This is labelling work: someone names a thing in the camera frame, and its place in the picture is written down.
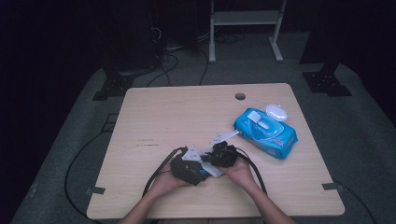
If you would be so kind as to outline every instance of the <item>black cable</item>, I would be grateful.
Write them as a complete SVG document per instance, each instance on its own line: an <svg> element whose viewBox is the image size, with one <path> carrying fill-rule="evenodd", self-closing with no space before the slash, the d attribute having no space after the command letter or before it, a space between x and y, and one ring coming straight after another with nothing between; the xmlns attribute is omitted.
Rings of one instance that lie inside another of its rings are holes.
<svg viewBox="0 0 396 224"><path fill-rule="evenodd" d="M248 159L250 159L250 158L248 157L248 154L247 154L244 150L242 150L241 148L236 147L236 150L240 150L241 152L243 152L243 153L245 154L245 156L247 156Z"/></svg>
<svg viewBox="0 0 396 224"><path fill-rule="evenodd" d="M93 137L90 141L88 141L88 142L78 151L78 153L75 155L75 157L73 158L73 160L70 162L69 167L67 168L66 176L65 176L65 178L64 178L64 194L65 194L65 196L66 196L67 201L69 201L70 205L72 205L72 207L73 207L78 213L80 213L82 216L84 216L85 218L91 220L91 221L94 222L94 223L99 223L99 224L102 224L102 223L101 223L100 221L93 220L93 219L89 218L89 217L87 216L87 214L85 214L85 213L83 213L82 211L80 211L80 210L76 207L76 205L73 203L73 201L72 201L71 198L70 198L69 192L67 191L67 180L68 180L68 177L69 177L70 170L71 170L73 164L75 163L76 159L78 158L78 156L81 154L81 152L83 152L84 149L87 148L87 146L88 146L90 143L92 143L96 138L98 138L99 136L101 136L103 133L108 133L109 130L112 130L112 129L114 128L114 126L115 126L115 125L112 125L111 127L107 128L107 129L105 129L105 130L102 129L102 131L99 132L99 134L97 134L97 135L96 135L95 137Z"/></svg>
<svg viewBox="0 0 396 224"><path fill-rule="evenodd" d="M178 58L177 58L175 55L172 55L172 54L166 54L166 55L171 56L171 57L173 57L173 58L176 60L175 65L173 65L169 70L166 70L166 71L164 71L163 73L159 74L158 76L154 77L154 78L147 84L146 87L149 87L149 85L151 85L151 83L152 83L153 81L155 81L157 78L159 78L159 77L161 77L161 76L163 76L163 75L165 75L165 74L167 75L168 72L172 71L172 70L173 70L174 68L176 68L176 66L178 65Z"/></svg>
<svg viewBox="0 0 396 224"><path fill-rule="evenodd" d="M169 173L169 172L172 172L172 171L170 171L170 170L169 171L162 171L162 172L159 172L158 175Z"/></svg>
<svg viewBox="0 0 396 224"><path fill-rule="evenodd" d="M237 151L235 152L235 151L231 151L231 150L227 150L227 149L221 149L220 151L233 153L233 154L237 155L238 157L240 157L241 159L243 159L244 161L247 161L247 163L251 166L251 168L253 168L253 171L256 174L257 179L259 180L262 191L264 191L264 193L267 194L267 189L265 188L264 182L262 181L262 175L260 174L260 171L257 168L256 164L254 164L254 162L249 157L247 157L244 154L237 152Z"/></svg>
<svg viewBox="0 0 396 224"><path fill-rule="evenodd" d="M226 35L226 34L217 35L215 42L217 44L223 44L223 45L233 44L233 43L236 43L236 42L239 42L239 41L242 41L245 39L245 35L241 34L241 36L242 37L238 37L237 35Z"/></svg>
<svg viewBox="0 0 396 224"><path fill-rule="evenodd" d="M265 188L264 182L262 181L262 175L260 174L259 169L257 168L257 166L253 163L253 161L251 161L248 157L246 157L244 154L236 152L237 155L244 159L244 161L247 161L247 163L249 163L249 165L251 166L251 168L253 168L254 173L256 173L257 179L259 179L260 182L260 186L262 187L262 191L264 191L265 194L267 194L267 189Z"/></svg>
<svg viewBox="0 0 396 224"><path fill-rule="evenodd" d="M205 56L205 62L206 62L205 71L204 71L204 73L202 74L201 80L199 81L199 84L198 84L199 86L201 86L202 81L204 80L204 77L205 77L205 75L206 75L207 68L208 68L208 66L209 66L209 59L207 58L206 54L205 54L201 49L199 49L199 51L201 51L201 53L204 54L204 56Z"/></svg>
<svg viewBox="0 0 396 224"><path fill-rule="evenodd" d="M376 224L376 220L375 217L373 215L373 213L370 211L369 207L366 205L366 203L361 199L361 197L358 196L358 194L356 194L350 187L348 187L347 185L345 185L343 182L332 178L332 181L334 181L335 183L341 185L344 189L346 189L347 191L349 191L358 201L359 203L364 207L364 209L366 210L366 212L368 213L368 215L370 216L370 219L373 221L374 224Z"/></svg>
<svg viewBox="0 0 396 224"><path fill-rule="evenodd" d="M165 160L163 160L163 163L161 163L161 165L157 168L157 170L155 170L155 172L152 174L152 176L149 178L148 183L145 186L145 189L143 190L143 194L142 197L145 196L145 194L149 191L149 187L152 183L152 181L155 179L155 177L157 177L157 175L160 173L161 169L165 166L165 164L167 162L169 162L173 156L175 156L175 154L179 151L180 149L174 149L166 158Z"/></svg>
<svg viewBox="0 0 396 224"><path fill-rule="evenodd" d="M170 78L169 75L168 75L168 71L165 71L165 69L163 69L163 64L162 64L162 63L161 63L161 70L163 70L163 72L164 72L165 75L166 75L166 78L168 79L168 86L172 86L171 78Z"/></svg>

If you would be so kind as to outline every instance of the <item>dark background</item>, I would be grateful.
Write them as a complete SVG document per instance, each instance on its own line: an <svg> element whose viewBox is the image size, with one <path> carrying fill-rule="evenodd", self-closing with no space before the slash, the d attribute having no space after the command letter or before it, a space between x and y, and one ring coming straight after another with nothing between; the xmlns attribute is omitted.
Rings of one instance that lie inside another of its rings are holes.
<svg viewBox="0 0 396 224"><path fill-rule="evenodd" d="M217 1L217 7L227 3ZM278 6L230 3L234 9ZM394 9L391 1L289 0L281 32L311 31L301 63L337 58L395 123ZM191 37L208 31L208 19L207 0L1 1L0 222L12 219L95 71L114 60L152 66L158 46L151 25L193 43Z"/></svg>

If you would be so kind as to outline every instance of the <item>blue wipes package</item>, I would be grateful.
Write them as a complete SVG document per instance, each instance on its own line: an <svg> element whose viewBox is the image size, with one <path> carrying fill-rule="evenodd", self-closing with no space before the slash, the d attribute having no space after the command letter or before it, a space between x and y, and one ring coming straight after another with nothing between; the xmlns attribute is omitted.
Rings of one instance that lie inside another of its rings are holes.
<svg viewBox="0 0 396 224"><path fill-rule="evenodd" d="M277 159L286 159L298 141L296 131L259 109L248 108L235 120L239 135Z"/></svg>

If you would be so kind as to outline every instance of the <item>electrical cable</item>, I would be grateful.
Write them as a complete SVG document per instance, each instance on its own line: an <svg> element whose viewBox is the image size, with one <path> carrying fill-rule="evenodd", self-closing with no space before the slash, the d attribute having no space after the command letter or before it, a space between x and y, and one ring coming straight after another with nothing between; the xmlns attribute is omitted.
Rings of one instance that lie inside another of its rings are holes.
<svg viewBox="0 0 396 224"><path fill-rule="evenodd" d="M163 162L161 163L161 165L157 168L157 170L154 171L154 173L152 174L152 176L149 178L148 183L145 186L145 189L143 190L143 194L142 197L145 196L145 194L149 191L149 187L151 186L152 181L155 179L155 177L157 177L158 174L160 174L161 169L165 166L165 164L167 162L169 162L173 156L175 156L175 154L180 151L179 148L174 149L166 158L165 160L163 160Z"/></svg>
<svg viewBox="0 0 396 224"><path fill-rule="evenodd" d="M161 35L162 35L162 32L161 32L161 30L159 29L159 28L157 28L157 27L151 27L151 31L152 30L156 30L156 31L158 31L158 37L157 37L157 40L160 40L161 39Z"/></svg>
<svg viewBox="0 0 396 224"><path fill-rule="evenodd" d="M207 32L206 34L199 36L197 41L198 43L203 42L204 40L208 39L210 37L210 32ZM184 48L186 48L186 46L181 45L181 46L177 46L177 47L172 47L172 48L165 48L164 50L167 52L176 52L179 50L183 50Z"/></svg>
<svg viewBox="0 0 396 224"><path fill-rule="evenodd" d="M235 1L233 2L232 8L230 8L231 0L229 0L228 3L227 3L227 6L226 6L222 11L234 11L235 8L236 8L237 3L238 3L238 0L235 0ZM231 36L234 37L234 40L232 40L232 41L219 41L219 35L216 35L216 33L217 33L219 30L221 30L223 27L224 27L224 26L217 26L216 30L214 31L214 34L215 34L215 39L214 39L214 41L215 41L216 43L219 43L219 44L231 44L231 43L234 43L234 42L241 41L241 40L243 40L243 39L245 38L244 35L242 35L242 38L237 38L236 35L231 35ZM220 35L220 36L224 37L225 39L229 39L228 36L225 36L225 35Z"/></svg>
<svg viewBox="0 0 396 224"><path fill-rule="evenodd" d="M65 194L65 196L66 196L67 201L70 203L70 205L72 205L72 207L73 207L79 214L81 214L82 216L84 216L85 218L89 219L90 221L92 221L92 222L94 222L94 223L99 223L99 224L102 224L102 223L101 223L100 221L93 220L93 219L89 218L89 217L87 216L87 214L85 214L85 213L83 213L82 211L80 211L80 210L76 207L76 205L73 203L73 201L72 201L71 198L70 198L69 192L68 192L68 190L67 190L67 180L68 180L68 177L69 177L69 174L70 174L70 170L71 170L73 164L75 163L75 161L77 160L77 158L79 157L79 155L81 154L81 152L83 152L84 149L87 148L87 146L88 146L90 143L92 143L94 140L96 140L98 137L100 137L103 133L111 133L110 130L112 130L112 129L115 127L115 125L112 125L112 126L110 126L109 128L104 129L105 126L106 126L106 123L103 125L102 131L99 132L99 134L97 134L96 136L94 136L90 141L88 141L88 142L78 151L78 153L75 155L75 157L73 158L73 160L70 162L70 164L69 164L69 166L68 166L68 168L67 168L66 176L65 176L65 178L64 178L64 194Z"/></svg>
<svg viewBox="0 0 396 224"><path fill-rule="evenodd" d="M163 72L165 73L165 75L166 75L166 78L168 79L168 85L167 86L172 86L172 83L171 83L171 78L169 77L169 75L168 75L168 72L167 71L165 71L165 69L163 69L163 64L161 63L161 70L163 70Z"/></svg>
<svg viewBox="0 0 396 224"><path fill-rule="evenodd" d="M243 159L244 161L247 161L247 163L251 166L251 168L253 168L253 171L256 174L257 179L259 180L262 191L264 191L264 193L267 194L267 189L265 188L264 182L262 181L262 175L260 174L260 171L257 168L256 164L254 164L254 162L248 156L245 156L244 154L242 154L240 152L234 152L234 151L227 150L227 149L221 149L220 151L233 153L233 154L237 155L238 157L240 157L241 159Z"/></svg>
<svg viewBox="0 0 396 224"><path fill-rule="evenodd" d="M218 44L233 44L235 42L239 42L245 39L245 35L241 34L241 37L238 37L237 35L232 35L232 34L220 34L220 35L216 35L215 37L215 42Z"/></svg>
<svg viewBox="0 0 396 224"><path fill-rule="evenodd" d="M162 172L159 172L158 175L169 173L169 172L172 172L172 171L170 171L170 170L169 171L162 171Z"/></svg>
<svg viewBox="0 0 396 224"><path fill-rule="evenodd" d="M167 75L168 72L172 71L174 68L177 67L177 65L178 65L178 58L177 58L175 55L172 55L172 54L165 54L165 55L168 55L168 56L173 57L173 58L176 60L175 65L173 65L169 70L166 70L166 71L160 73L158 76L154 77L154 78L146 85L146 87L149 87L149 85L151 85L151 83L152 83L153 81L155 81L157 78L159 78L159 77L161 77L161 76L163 76L163 75Z"/></svg>
<svg viewBox="0 0 396 224"><path fill-rule="evenodd" d="M243 152L243 153L245 154L245 156L246 156L248 159L250 159L250 158L248 157L248 154L247 154L244 150L242 150L241 148L236 147L236 150L240 150L241 152Z"/></svg>
<svg viewBox="0 0 396 224"><path fill-rule="evenodd" d="M339 181L339 180L337 180L335 178L332 178L332 181L334 181L335 183L341 185L344 189L349 191L359 201L359 203L364 207L364 209L366 210L367 214L370 216L370 219L373 221L373 223L376 224L376 220L375 220L375 217L374 217L373 213L370 211L369 207L361 199L361 197L358 196L358 194L356 194L350 187L345 185L343 182L341 182L341 181Z"/></svg>
<svg viewBox="0 0 396 224"><path fill-rule="evenodd" d="M204 80L204 77L205 77L205 75L206 75L207 68L209 67L209 59L207 58L206 54L205 54L201 49L199 49L199 51L200 51L202 54L204 54L204 56L205 56L205 62L206 62L205 71L204 71L204 73L202 74L201 80L199 81L199 84L198 84L199 86L201 86L201 85L202 85L202 81Z"/></svg>

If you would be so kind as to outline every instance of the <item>white shelf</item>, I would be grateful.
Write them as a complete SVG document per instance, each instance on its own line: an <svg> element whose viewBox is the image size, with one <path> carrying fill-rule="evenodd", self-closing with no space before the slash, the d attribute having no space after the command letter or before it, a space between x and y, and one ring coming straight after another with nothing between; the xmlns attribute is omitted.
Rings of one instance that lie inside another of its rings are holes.
<svg viewBox="0 0 396 224"><path fill-rule="evenodd" d="M278 15L278 10L215 12L214 25L276 24Z"/></svg>

